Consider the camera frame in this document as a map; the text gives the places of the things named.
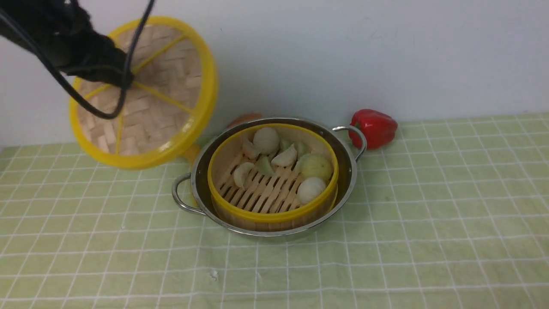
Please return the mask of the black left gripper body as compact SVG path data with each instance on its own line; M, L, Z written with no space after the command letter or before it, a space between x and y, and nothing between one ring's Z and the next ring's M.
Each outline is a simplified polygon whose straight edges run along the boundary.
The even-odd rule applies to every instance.
M132 73L122 76L126 53L96 32L78 1L3 0L0 6L67 76L117 87L131 84Z

